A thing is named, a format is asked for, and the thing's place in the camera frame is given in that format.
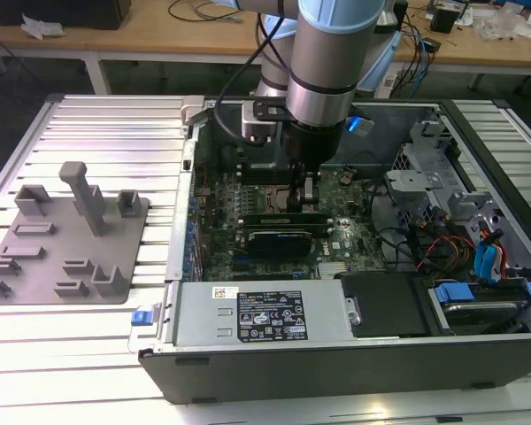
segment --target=floor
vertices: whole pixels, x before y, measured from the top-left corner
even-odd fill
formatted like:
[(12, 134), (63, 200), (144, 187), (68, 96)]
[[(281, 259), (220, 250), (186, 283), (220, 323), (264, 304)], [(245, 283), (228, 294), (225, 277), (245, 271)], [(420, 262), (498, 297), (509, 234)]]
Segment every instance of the floor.
[[(28, 76), (14, 60), (6, 60), (7, 73), (0, 75), (0, 170), (24, 135), (47, 93), (92, 94), (80, 61), (26, 59), (24, 65), (45, 89)], [(218, 95), (235, 66), (214, 64), (166, 64), (167, 78), (159, 78), (158, 64), (109, 62), (106, 64), (114, 94)], [(232, 95), (246, 95), (258, 84), (259, 69), (251, 68)], [(467, 88), (469, 75), (429, 73), (416, 98), (505, 99), (531, 127), (531, 80), (520, 94), (514, 93), (523, 77), (487, 75), (477, 91)], [(404, 89), (408, 96), (411, 89)]]

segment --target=motherboard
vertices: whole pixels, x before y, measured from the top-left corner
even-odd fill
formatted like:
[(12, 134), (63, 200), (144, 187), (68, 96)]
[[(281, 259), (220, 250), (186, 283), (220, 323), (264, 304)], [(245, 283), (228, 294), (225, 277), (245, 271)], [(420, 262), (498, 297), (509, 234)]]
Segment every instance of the motherboard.
[[(244, 219), (252, 214), (272, 217), (272, 214), (286, 212), (287, 186), (244, 184), (231, 174), (218, 175), (209, 184), (207, 180), (210, 179), (205, 176), (200, 188), (203, 194), (200, 228), (204, 281), (332, 279), (343, 272), (386, 268), (375, 229), (366, 212), (367, 199), (372, 193), (368, 189), (369, 181), (355, 179), (350, 170), (321, 169), (319, 202), (307, 208), (326, 222), (326, 233), (313, 232), (305, 245), (307, 251), (296, 256), (290, 255), (292, 246), (289, 251), (281, 249), (279, 255), (256, 257), (249, 250), (250, 241), (244, 240), (247, 236), (241, 231)], [(269, 222), (275, 229), (275, 220)], [(260, 231), (250, 237), (272, 233)], [(300, 236), (290, 232), (284, 235)]]

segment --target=warning label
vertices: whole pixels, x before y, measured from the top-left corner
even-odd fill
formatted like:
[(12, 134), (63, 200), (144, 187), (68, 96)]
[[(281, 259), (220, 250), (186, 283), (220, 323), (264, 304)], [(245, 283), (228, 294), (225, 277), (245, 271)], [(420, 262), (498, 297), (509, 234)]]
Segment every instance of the warning label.
[(301, 291), (239, 292), (238, 339), (243, 343), (308, 339)]

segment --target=blue led light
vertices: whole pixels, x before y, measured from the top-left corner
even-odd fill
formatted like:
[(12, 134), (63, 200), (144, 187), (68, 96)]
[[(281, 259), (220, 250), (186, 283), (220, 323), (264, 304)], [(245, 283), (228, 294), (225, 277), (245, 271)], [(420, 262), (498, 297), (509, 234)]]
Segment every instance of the blue led light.
[(358, 128), (360, 121), (362, 119), (360, 117), (354, 117), (352, 121), (350, 122), (350, 125), (348, 127), (348, 131), (352, 133), (356, 128)]

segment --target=computer case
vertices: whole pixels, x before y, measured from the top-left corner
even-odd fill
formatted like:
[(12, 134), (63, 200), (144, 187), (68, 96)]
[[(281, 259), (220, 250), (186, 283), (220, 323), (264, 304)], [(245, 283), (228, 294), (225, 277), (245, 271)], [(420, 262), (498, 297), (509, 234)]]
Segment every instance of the computer case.
[(0, 0), (0, 25), (19, 25), (22, 13), (64, 27), (118, 29), (131, 0)]

